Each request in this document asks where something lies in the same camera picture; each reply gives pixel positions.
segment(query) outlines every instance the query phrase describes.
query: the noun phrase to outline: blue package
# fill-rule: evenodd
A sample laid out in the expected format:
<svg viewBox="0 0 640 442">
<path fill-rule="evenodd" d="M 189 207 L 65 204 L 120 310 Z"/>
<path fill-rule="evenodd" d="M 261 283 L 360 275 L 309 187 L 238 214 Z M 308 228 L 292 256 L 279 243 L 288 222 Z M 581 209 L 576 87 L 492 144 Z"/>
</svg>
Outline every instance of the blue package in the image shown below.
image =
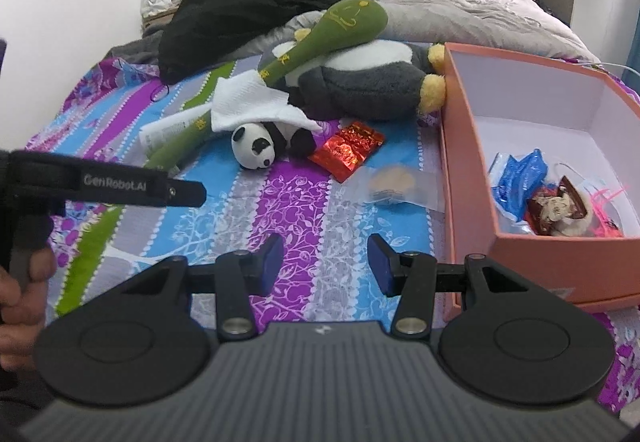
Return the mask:
<svg viewBox="0 0 640 442">
<path fill-rule="evenodd" d="M 539 149 L 533 150 L 521 160 L 509 155 L 502 176 L 491 188 L 496 202 L 521 221 L 527 208 L 527 200 L 546 178 L 548 167 Z"/>
</svg>

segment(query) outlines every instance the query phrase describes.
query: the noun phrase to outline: red snack wrapper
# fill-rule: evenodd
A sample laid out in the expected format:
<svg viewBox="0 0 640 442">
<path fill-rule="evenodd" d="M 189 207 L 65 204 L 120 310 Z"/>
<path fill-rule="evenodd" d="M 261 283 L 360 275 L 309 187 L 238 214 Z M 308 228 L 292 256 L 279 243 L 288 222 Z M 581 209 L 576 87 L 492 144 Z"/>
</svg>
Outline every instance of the red snack wrapper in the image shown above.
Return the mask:
<svg viewBox="0 0 640 442">
<path fill-rule="evenodd" d="M 382 133 L 356 121 L 331 136 L 309 158 L 343 183 L 384 141 Z"/>
</svg>

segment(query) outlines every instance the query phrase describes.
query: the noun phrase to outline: metal screw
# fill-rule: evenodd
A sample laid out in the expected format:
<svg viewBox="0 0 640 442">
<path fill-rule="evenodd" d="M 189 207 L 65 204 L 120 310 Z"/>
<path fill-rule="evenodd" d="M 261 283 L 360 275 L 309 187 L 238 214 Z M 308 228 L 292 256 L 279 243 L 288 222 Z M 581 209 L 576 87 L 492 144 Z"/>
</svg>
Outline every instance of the metal screw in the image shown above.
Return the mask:
<svg viewBox="0 0 640 442">
<path fill-rule="evenodd" d="M 396 330 L 402 334 L 421 334 L 427 329 L 427 323 L 417 317 L 403 317 L 396 323 Z"/>
<path fill-rule="evenodd" d="M 240 334 L 245 334 L 249 330 L 251 330 L 251 328 L 252 328 L 251 321 L 243 317 L 232 317 L 230 319 L 227 319 L 224 323 L 222 323 L 222 329 L 227 334 L 232 334 L 235 336 L 239 336 Z"/>
</svg>

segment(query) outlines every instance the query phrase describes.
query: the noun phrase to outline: white towel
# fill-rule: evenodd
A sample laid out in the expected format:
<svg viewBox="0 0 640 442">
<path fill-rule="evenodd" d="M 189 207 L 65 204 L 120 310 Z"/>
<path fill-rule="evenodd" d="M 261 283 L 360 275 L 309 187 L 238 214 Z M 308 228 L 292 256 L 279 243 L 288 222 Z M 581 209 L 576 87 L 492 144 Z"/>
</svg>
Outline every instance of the white towel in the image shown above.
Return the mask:
<svg viewBox="0 0 640 442">
<path fill-rule="evenodd" d="M 286 122 L 312 132 L 318 123 L 289 104 L 286 92 L 269 88 L 257 70 L 249 70 L 229 79 L 220 78 L 211 98 L 211 129 L 232 132 L 248 122 Z"/>
</svg>

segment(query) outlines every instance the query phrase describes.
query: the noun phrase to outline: plush toy's white belly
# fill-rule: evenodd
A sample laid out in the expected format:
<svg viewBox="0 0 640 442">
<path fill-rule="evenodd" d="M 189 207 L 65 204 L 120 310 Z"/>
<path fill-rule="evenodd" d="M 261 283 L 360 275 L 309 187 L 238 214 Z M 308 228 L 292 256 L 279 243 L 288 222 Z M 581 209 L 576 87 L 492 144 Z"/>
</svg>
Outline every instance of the plush toy's white belly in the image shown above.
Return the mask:
<svg viewBox="0 0 640 442">
<path fill-rule="evenodd" d="M 276 57 L 283 55 L 296 45 L 295 41 L 287 41 L 278 45 L 273 49 Z M 375 39 L 364 45 L 347 48 L 329 54 L 320 56 L 316 59 L 305 63 L 301 67 L 296 68 L 285 76 L 287 86 L 298 86 L 298 78 L 308 70 L 318 66 L 325 66 L 335 70 L 346 72 L 357 72 L 370 68 L 381 67 L 390 63 L 403 61 L 411 63 L 414 52 L 411 47 L 405 43 L 398 41 L 389 41 L 385 39 Z"/>
</svg>

